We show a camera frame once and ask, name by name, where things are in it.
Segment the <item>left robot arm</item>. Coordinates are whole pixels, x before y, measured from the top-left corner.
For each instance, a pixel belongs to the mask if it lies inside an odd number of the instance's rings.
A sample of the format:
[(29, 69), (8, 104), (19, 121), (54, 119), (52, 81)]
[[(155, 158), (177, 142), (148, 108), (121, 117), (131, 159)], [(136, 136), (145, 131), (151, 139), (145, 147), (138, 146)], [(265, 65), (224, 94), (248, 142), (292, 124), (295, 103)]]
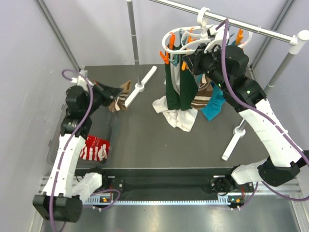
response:
[(96, 190), (108, 189), (109, 179), (101, 171), (86, 173), (77, 185), (73, 181), (92, 125), (90, 116), (101, 106), (109, 106), (122, 92), (120, 87), (99, 82), (67, 89), (67, 109), (60, 126), (56, 159), (42, 193), (33, 198), (33, 206), (45, 220), (77, 222), (87, 199)]

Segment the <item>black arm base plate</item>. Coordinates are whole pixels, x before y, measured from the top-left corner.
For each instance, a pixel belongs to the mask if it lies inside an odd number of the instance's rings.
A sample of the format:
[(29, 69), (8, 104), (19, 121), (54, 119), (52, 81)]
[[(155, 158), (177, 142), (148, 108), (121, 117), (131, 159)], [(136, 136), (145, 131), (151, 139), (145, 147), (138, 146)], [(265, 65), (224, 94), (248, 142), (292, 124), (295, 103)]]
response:
[(134, 189), (200, 189), (206, 193), (228, 193), (238, 190), (230, 179), (209, 176), (116, 176), (103, 178), (104, 187), (118, 188), (121, 192)]

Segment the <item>white clip hanger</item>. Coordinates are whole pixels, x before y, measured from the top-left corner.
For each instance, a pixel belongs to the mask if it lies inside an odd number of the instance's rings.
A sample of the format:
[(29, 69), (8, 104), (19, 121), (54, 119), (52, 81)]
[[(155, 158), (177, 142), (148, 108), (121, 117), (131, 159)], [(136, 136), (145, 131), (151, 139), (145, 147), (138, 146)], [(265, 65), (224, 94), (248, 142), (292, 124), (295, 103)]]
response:
[(194, 48), (199, 44), (207, 46), (211, 41), (211, 37), (214, 37), (210, 32), (210, 28), (215, 26), (215, 29), (219, 29), (221, 26), (225, 26), (209, 24), (209, 20), (206, 18), (206, 13), (209, 12), (209, 8), (202, 7), (197, 12), (196, 26), (175, 28), (164, 35), (161, 41), (164, 51), (161, 51), (159, 54), (165, 64), (172, 64), (175, 67), (180, 65), (183, 70), (188, 69), (186, 63), (180, 61), (180, 55), (192, 54)]

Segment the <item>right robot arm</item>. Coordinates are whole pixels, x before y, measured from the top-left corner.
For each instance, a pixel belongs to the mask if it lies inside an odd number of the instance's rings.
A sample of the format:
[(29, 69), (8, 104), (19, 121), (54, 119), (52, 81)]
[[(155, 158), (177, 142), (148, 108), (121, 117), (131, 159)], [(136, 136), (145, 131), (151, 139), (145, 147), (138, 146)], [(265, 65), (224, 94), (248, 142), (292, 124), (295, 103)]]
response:
[(266, 93), (245, 73), (249, 57), (238, 46), (216, 45), (204, 52), (199, 45), (195, 52), (184, 55), (192, 74), (205, 75), (223, 92), (226, 102), (251, 126), (268, 157), (260, 162), (234, 167), (225, 179), (230, 191), (243, 184), (263, 182), (278, 187), (294, 179), (308, 164), (308, 154), (291, 139), (275, 116)]

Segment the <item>red white striped sock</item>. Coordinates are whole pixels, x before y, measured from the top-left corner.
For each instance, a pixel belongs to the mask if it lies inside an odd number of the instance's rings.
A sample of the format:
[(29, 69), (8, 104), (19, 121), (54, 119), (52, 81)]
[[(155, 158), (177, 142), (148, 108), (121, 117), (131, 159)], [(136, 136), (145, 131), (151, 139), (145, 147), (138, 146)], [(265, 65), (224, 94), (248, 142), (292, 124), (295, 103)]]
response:
[(83, 146), (79, 157), (89, 161), (106, 161), (109, 157), (109, 144), (102, 144), (96, 147)]

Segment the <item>brown white striped sock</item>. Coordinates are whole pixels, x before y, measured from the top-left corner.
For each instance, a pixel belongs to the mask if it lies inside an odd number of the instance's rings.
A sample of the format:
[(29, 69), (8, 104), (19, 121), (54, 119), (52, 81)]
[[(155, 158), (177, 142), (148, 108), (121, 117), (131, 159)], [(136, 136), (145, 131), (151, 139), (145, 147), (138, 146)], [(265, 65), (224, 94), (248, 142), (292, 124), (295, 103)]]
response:
[(193, 109), (201, 110), (206, 107), (212, 97), (213, 87), (211, 80), (203, 74), (198, 84), (197, 94), (191, 102)]

